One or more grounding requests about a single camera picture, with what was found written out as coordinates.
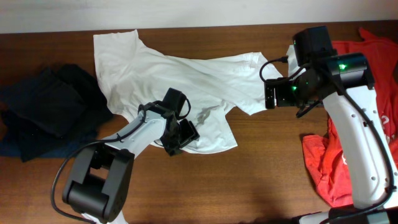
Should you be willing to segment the white t-shirt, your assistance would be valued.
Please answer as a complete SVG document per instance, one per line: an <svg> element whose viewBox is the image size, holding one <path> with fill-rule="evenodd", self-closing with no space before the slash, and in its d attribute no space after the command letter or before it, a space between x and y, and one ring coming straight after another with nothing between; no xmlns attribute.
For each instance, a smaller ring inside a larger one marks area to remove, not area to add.
<svg viewBox="0 0 398 224"><path fill-rule="evenodd" d="M140 104L162 100L169 88L190 101L184 107L200 138L183 148L214 154L238 144L226 120L238 107L248 115L265 110L264 79L280 78L260 52L209 60L164 55L144 45L138 31L94 35L98 85L109 110L132 121Z"/></svg>

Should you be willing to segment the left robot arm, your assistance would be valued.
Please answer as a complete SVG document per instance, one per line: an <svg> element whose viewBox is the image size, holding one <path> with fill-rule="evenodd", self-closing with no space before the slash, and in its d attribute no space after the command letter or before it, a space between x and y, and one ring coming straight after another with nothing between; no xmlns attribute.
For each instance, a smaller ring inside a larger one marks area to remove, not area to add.
<svg viewBox="0 0 398 224"><path fill-rule="evenodd" d="M87 223L125 223L122 209L135 158L156 141L174 156L199 139L193 123L181 114L189 103L181 91L169 88L163 100L139 105L137 118L120 131L73 152L62 200L76 214L59 213Z"/></svg>

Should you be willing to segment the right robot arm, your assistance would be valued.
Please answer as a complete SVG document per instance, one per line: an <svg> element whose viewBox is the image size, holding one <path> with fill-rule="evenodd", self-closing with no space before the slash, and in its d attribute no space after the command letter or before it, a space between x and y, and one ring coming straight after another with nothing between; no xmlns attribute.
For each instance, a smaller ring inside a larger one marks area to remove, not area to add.
<svg viewBox="0 0 398 224"><path fill-rule="evenodd" d="M395 223L397 167L384 137L375 80L361 53L340 55L328 29L318 26L293 36L298 70L264 79L265 106L297 107L302 117L324 106L340 137L353 187L353 204L293 218L294 223Z"/></svg>

